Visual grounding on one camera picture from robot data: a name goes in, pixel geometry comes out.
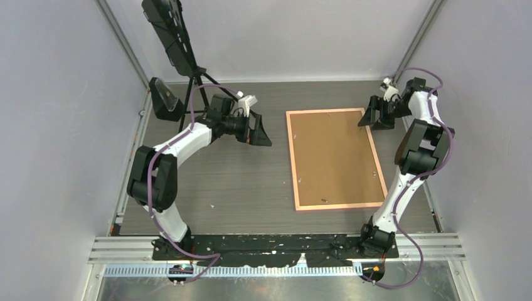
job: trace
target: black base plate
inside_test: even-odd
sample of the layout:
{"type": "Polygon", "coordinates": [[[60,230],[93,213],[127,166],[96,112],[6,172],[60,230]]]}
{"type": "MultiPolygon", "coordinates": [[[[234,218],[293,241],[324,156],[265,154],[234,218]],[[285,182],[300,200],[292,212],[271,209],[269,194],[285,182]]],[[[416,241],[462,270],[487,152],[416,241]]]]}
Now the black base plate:
{"type": "MultiPolygon", "coordinates": [[[[305,253],[308,267],[343,267],[352,263],[348,258],[364,258],[357,252],[358,236],[347,235],[194,235],[196,255],[220,253],[219,267],[286,267],[294,266],[305,253]]],[[[398,258],[397,248],[387,258],[398,258]]],[[[187,259],[173,248],[154,249],[153,260],[187,259]]],[[[200,261],[205,266],[209,261],[200,261]]]]}

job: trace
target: tripod leg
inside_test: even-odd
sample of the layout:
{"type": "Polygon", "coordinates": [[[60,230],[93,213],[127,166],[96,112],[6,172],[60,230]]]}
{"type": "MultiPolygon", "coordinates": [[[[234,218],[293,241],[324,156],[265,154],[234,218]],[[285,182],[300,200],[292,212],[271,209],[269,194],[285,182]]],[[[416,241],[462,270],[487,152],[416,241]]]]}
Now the tripod leg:
{"type": "MultiPolygon", "coordinates": [[[[194,83],[194,78],[191,77],[190,80],[188,81],[188,87],[186,89],[186,98],[184,99],[185,112],[186,112],[186,109],[188,108],[188,99],[190,98],[190,91],[192,90],[192,84],[193,83],[194,83]]],[[[183,113],[183,118],[181,118],[181,123],[179,124],[179,131],[183,130],[184,116],[185,116],[185,113],[183,113]]],[[[194,118],[194,114],[193,113],[191,113],[190,118],[194,118]]]]}
{"type": "MultiPolygon", "coordinates": [[[[196,81],[198,81],[198,86],[203,85],[203,82],[201,81],[201,75],[196,76],[196,81]]],[[[203,98],[203,104],[205,105],[205,107],[208,107],[209,100],[207,98],[207,94],[205,93],[205,88],[201,88],[199,91],[201,92],[201,98],[203,98]]]]}
{"type": "MultiPolygon", "coordinates": [[[[214,83],[215,85],[219,85],[219,83],[214,78],[212,78],[209,74],[203,72],[203,76],[206,77],[208,80],[210,80],[211,83],[214,83]]],[[[225,90],[224,88],[220,88],[220,90],[224,91],[227,95],[231,96],[231,98],[234,99],[234,101],[236,102],[238,101],[236,96],[231,94],[231,92],[229,92],[228,90],[225,90]]]]}

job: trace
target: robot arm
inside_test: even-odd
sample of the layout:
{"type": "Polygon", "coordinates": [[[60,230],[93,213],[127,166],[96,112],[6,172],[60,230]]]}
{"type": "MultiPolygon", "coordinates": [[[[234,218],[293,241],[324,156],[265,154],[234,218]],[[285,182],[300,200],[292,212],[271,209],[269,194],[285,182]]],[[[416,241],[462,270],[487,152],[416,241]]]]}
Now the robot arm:
{"type": "Polygon", "coordinates": [[[374,95],[370,98],[359,126],[371,125],[373,130],[393,129],[396,118],[412,115],[414,120],[396,152],[396,174],[388,195],[369,223],[362,227],[359,250],[368,257],[388,252],[398,230],[393,218],[400,220],[415,191],[427,177],[414,179],[441,165],[449,149],[446,131],[432,120],[433,116],[441,120],[436,106],[437,93],[430,97],[430,102],[427,101],[431,88],[425,86],[425,80],[414,78],[408,81],[401,97],[389,79],[385,79],[381,88],[385,90],[384,97],[374,95]]]}
{"type": "Polygon", "coordinates": [[[142,146],[137,149],[127,186],[127,193],[148,211],[147,174],[150,160],[163,147],[169,147],[156,159],[152,176],[152,203],[155,217],[161,228],[176,243],[183,242],[190,236],[190,230],[181,219],[175,204],[178,191],[179,166],[200,149],[210,145],[223,134],[234,135],[239,142],[271,146],[272,143],[262,127],[262,116],[250,110],[257,102],[253,95],[239,99],[238,108],[232,115],[232,98],[216,94],[205,113],[197,117],[194,124],[172,137],[167,142],[155,147],[142,146]],[[254,117],[255,127],[249,127],[254,117]]]}

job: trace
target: table surface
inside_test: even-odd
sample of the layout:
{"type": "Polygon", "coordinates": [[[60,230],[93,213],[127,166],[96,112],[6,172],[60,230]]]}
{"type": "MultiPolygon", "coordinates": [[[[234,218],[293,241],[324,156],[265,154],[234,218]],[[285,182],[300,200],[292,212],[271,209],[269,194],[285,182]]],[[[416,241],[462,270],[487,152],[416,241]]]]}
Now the table surface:
{"type": "MultiPolygon", "coordinates": [[[[197,234],[359,233],[376,208],[295,211],[287,137],[286,111],[324,108],[366,108],[380,92],[379,82],[294,82],[227,84],[257,96],[252,108],[263,115],[272,147],[239,143],[223,136],[192,155],[179,168],[176,204],[182,219],[197,234]]],[[[182,99],[186,85],[171,88],[182,99]]],[[[207,88],[210,96],[219,93],[207,88]]],[[[200,94],[195,110],[202,109],[200,94]]],[[[150,115],[144,145],[154,146],[178,133],[179,124],[150,115]]],[[[401,120],[393,130],[372,131],[387,186],[396,166],[395,151],[405,135],[401,120]]],[[[409,232],[435,232],[427,197],[419,189],[401,220],[409,232]]],[[[122,235],[155,235],[146,211],[129,199],[122,235]]]]}

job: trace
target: perforated metal strip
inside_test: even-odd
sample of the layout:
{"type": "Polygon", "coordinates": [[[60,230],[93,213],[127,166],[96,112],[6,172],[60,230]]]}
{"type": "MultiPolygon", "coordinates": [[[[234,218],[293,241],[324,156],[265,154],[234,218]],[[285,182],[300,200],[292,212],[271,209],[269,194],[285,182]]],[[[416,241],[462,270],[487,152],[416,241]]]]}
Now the perforated metal strip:
{"type": "MultiPolygon", "coordinates": [[[[105,267],[105,277],[168,277],[169,269],[173,264],[108,264],[105,267]]],[[[192,277],[203,271],[203,267],[194,265],[194,273],[183,275],[192,277]]],[[[308,277],[308,276],[360,276],[362,264],[353,263],[352,267],[323,267],[309,268],[305,263],[298,263],[289,268],[265,268],[265,267],[213,267],[202,277],[308,277]]]]}

